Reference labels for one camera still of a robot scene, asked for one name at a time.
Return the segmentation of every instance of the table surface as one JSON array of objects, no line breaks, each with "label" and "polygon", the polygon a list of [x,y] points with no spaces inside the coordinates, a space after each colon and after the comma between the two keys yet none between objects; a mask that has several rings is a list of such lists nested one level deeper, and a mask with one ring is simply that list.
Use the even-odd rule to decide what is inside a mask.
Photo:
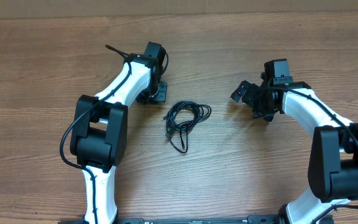
[{"label": "table surface", "polygon": [[[60,159],[60,138],[78,97],[103,90],[121,71],[122,58],[104,44],[142,53],[148,41],[170,54],[167,102],[129,109],[116,171],[121,218],[277,213],[306,189],[306,132],[285,115],[253,120],[250,108],[229,98],[243,80],[259,84],[269,60],[287,58],[295,81],[358,123],[358,12],[0,21],[0,223],[85,213],[83,174]],[[180,100],[213,109],[191,132],[185,155],[165,139],[161,121]],[[358,210],[335,217],[358,223]]]}]

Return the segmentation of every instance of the robotic arm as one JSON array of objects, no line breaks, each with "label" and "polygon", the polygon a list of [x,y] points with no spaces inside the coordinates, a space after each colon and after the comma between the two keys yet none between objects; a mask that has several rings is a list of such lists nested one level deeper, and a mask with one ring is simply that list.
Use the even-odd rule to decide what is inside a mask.
[{"label": "robotic arm", "polygon": [[[105,90],[95,97],[83,95],[78,100],[75,120],[82,117],[73,127],[70,152],[77,156],[77,164],[85,167],[88,208],[84,219],[71,223],[116,221],[114,174],[127,144],[128,107],[135,99],[142,103],[165,102],[167,83],[160,82],[160,78],[165,71],[162,62],[166,55],[160,44],[149,42],[144,54],[125,58],[121,73]],[[99,101],[112,90],[115,92],[111,97]],[[106,123],[107,128],[105,131],[91,128],[90,122]]]},{"label": "robotic arm", "polygon": [[[313,139],[308,169],[309,187],[298,199],[280,209],[275,223],[317,222],[318,217],[332,205],[358,200],[358,151],[345,129],[326,111],[349,127],[357,140],[358,124],[328,108],[306,83],[293,82],[286,59],[265,63],[261,78],[261,86],[243,81],[231,98],[248,104],[254,111],[255,119],[263,118],[271,122],[276,112],[287,114],[299,122]],[[340,152],[353,154],[354,157],[341,161]],[[333,220],[328,217],[319,222],[333,223]]]}]

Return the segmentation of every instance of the bundle of black cable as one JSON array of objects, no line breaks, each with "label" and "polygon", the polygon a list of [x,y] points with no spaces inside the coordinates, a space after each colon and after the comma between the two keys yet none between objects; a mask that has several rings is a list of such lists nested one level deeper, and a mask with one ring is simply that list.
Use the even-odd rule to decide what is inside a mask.
[{"label": "bundle of black cable", "polygon": [[[181,123],[176,123],[175,118],[181,110],[188,110],[194,114],[193,120],[184,121]],[[191,130],[196,126],[197,123],[203,122],[209,118],[212,113],[212,109],[208,105],[199,105],[194,101],[179,101],[168,111],[167,115],[163,117],[164,120],[167,120],[165,124],[165,137],[170,141],[171,145],[180,153],[186,153],[189,144],[188,144],[188,135]],[[178,131],[180,135],[180,142],[182,150],[176,147],[176,145],[172,142],[171,136],[172,134]],[[186,147],[183,142],[182,133],[186,133]]]}]

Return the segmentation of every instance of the wooden table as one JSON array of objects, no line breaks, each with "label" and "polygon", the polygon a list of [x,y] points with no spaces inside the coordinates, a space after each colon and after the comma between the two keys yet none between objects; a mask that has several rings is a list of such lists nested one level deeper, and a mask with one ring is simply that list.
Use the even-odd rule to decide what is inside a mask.
[{"label": "wooden table", "polygon": [[[122,58],[104,44],[142,53],[148,41],[170,54],[167,102],[129,110],[116,172],[121,218],[277,213],[301,194],[309,136],[285,115],[252,120],[250,108],[229,98],[243,80],[259,84],[269,60],[287,58],[296,81],[358,123],[358,12],[0,21],[0,223],[85,213],[83,174],[60,159],[60,138],[78,97],[101,91],[121,71]],[[213,109],[190,134],[186,155],[167,142],[161,121],[179,100]],[[355,210],[335,216],[358,223]]]}]

